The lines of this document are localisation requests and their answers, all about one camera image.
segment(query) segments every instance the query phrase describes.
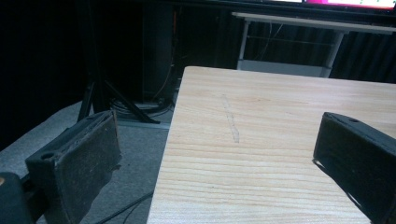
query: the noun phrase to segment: screw hole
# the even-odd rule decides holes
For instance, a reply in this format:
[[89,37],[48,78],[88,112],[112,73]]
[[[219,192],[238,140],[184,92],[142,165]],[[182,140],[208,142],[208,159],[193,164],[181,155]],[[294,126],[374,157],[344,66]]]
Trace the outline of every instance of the screw hole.
[[53,156],[55,156],[55,154],[53,154],[52,152],[46,153],[41,156],[41,160],[48,160],[48,159],[52,158]]

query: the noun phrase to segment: pencil mark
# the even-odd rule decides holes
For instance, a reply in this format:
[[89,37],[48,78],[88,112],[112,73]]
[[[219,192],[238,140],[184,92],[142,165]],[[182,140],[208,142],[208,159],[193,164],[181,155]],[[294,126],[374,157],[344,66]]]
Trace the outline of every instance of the pencil mark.
[[235,122],[233,121],[233,112],[231,112],[231,106],[228,103],[228,98],[225,94],[222,95],[222,102],[227,115],[228,123],[230,124],[231,132],[233,133],[233,141],[235,143],[239,143],[239,131],[235,127]]

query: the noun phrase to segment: black cable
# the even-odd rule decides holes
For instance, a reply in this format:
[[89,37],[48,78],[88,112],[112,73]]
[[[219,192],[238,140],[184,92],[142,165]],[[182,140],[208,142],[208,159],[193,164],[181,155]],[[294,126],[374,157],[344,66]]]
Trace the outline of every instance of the black cable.
[[138,203],[134,208],[132,208],[132,210],[128,213],[128,215],[126,215],[125,219],[123,220],[122,224],[126,223],[126,220],[128,220],[128,217],[132,214],[132,212],[140,205],[142,204],[142,202]]
[[133,207],[134,205],[137,205],[139,203],[142,203],[143,201],[145,201],[148,198],[151,198],[153,195],[154,191],[142,196],[141,198],[133,201],[132,203],[127,204],[126,206],[122,207],[119,211],[113,213],[112,215],[105,217],[104,219],[96,222],[96,224],[104,224],[106,222],[108,222],[109,220],[113,219],[114,217],[118,216],[119,214],[125,212],[126,210],[128,210],[129,208]]

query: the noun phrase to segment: gray carpet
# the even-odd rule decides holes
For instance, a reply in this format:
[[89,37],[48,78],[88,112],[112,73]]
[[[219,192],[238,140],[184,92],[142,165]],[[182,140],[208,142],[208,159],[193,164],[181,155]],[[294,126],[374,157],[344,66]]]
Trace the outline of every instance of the gray carpet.
[[[18,141],[0,152],[0,171],[13,172],[19,176],[27,174],[24,160],[73,126],[78,117],[80,103],[71,105],[47,119]],[[111,181],[102,188],[94,200],[90,212],[81,223],[96,223],[113,214],[128,203],[154,190],[163,157],[172,110],[156,120],[161,125],[142,127],[139,122],[119,122],[121,168],[113,173]],[[150,199],[141,203],[125,223],[146,223]],[[122,223],[131,209],[109,220],[107,223]],[[40,218],[37,223],[46,223]]]

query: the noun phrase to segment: wooden table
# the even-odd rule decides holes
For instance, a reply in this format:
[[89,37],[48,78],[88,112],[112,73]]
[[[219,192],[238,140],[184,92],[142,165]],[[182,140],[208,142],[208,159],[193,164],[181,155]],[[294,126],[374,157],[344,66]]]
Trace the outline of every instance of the wooden table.
[[311,161],[325,111],[396,137],[396,85],[186,68],[148,223],[370,223]]

